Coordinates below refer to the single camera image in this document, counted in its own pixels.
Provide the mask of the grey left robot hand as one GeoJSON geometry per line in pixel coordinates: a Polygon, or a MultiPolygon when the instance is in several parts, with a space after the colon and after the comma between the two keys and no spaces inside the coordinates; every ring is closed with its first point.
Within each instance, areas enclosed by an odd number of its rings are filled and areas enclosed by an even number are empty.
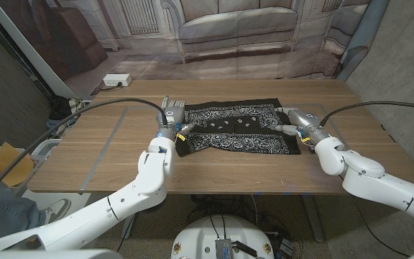
{"type": "Polygon", "coordinates": [[[184,122],[185,100],[171,100],[165,96],[161,105],[162,113],[157,115],[158,130],[156,137],[166,137],[175,141],[177,134],[188,134],[195,123],[184,122]]]}

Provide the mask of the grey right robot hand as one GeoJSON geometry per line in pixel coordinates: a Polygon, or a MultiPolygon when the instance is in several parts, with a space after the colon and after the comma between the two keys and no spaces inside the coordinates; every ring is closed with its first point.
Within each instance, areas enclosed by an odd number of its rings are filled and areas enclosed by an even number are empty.
{"type": "Polygon", "coordinates": [[[309,112],[305,112],[297,108],[278,107],[276,112],[283,113],[288,116],[290,124],[276,124],[270,125],[271,130],[283,132],[286,135],[309,136],[321,130],[319,118],[309,112]]]}

